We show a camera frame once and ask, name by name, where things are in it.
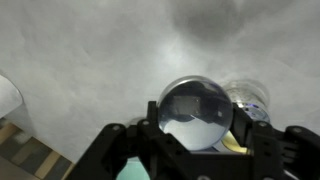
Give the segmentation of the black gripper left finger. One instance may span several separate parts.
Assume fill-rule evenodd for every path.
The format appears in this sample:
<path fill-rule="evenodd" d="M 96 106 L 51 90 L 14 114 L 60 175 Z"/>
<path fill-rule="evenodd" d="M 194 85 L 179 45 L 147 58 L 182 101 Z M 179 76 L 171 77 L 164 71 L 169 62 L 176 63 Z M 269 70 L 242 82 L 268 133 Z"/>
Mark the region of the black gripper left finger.
<path fill-rule="evenodd" d="M 158 115 L 156 102 L 149 101 L 146 118 L 138 122 L 138 153 L 142 157 L 174 156 L 174 137 L 160 129 Z"/>

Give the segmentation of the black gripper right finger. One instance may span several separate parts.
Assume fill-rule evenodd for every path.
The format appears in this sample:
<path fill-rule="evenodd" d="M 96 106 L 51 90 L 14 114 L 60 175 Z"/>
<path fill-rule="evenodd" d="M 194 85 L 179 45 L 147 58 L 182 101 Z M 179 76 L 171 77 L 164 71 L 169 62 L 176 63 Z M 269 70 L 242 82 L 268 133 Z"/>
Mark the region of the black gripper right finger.
<path fill-rule="evenodd" d="M 262 121 L 254 121 L 237 104 L 233 105 L 233 121 L 230 128 L 238 146 L 231 151 L 237 155 L 262 156 L 263 141 L 267 125 Z"/>

